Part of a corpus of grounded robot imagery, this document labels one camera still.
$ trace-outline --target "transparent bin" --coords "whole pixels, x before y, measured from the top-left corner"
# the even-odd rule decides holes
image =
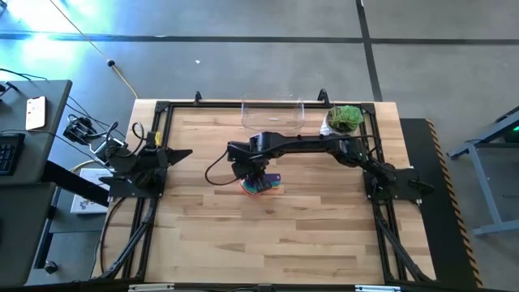
[[[263,131],[277,132],[285,136],[297,135],[305,124],[305,108],[301,98],[287,103],[273,102],[272,108],[254,101],[242,101],[242,125],[248,137]]]

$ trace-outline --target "wooden table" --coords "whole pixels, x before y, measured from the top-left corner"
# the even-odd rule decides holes
[[[136,101],[130,124],[141,122],[149,130],[156,102]],[[396,104],[376,102],[375,110],[386,162],[409,166]],[[301,134],[318,135],[325,114],[325,109],[305,110]],[[280,189],[251,198],[242,194],[238,182],[214,187],[204,179],[204,171],[223,154],[228,141],[248,141],[240,109],[177,108],[173,117],[168,146],[194,152],[168,170],[146,281],[384,282],[360,168],[339,165],[326,153],[285,155],[271,160],[268,167],[269,173],[281,174]],[[127,142],[129,148],[137,144],[130,131]],[[230,163],[222,160],[210,177],[216,182],[231,180]],[[126,200],[109,224],[106,264],[127,243],[134,208],[135,200]],[[418,208],[396,201],[395,213],[403,246],[424,273],[434,278]],[[134,270],[140,246],[136,250]],[[391,250],[389,254],[392,273],[397,275],[394,254]],[[98,274],[99,264],[93,276]]]

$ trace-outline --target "table leg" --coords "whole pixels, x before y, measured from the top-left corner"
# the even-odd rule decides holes
[[[81,195],[85,199],[91,200],[101,206],[108,207],[109,205],[107,190],[73,174],[52,161],[47,161],[47,163],[45,163],[45,169],[43,170],[41,181],[56,183],[58,186]]]

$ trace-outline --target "white paper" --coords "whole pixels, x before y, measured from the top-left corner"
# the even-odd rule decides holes
[[[112,176],[106,169],[82,169],[79,173],[81,178],[88,180],[91,183],[100,184],[102,181],[99,178]],[[109,190],[109,185],[101,184],[99,187]],[[90,200],[85,199],[80,195],[74,195],[74,201],[72,202],[71,213],[75,214],[94,214],[94,213],[106,213],[107,207],[93,203]]]

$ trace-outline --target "black mat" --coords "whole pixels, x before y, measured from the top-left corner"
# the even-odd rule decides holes
[[[401,126],[411,165],[435,186],[421,211],[436,278],[448,286],[475,288],[481,280],[434,127],[423,118],[403,118]]]

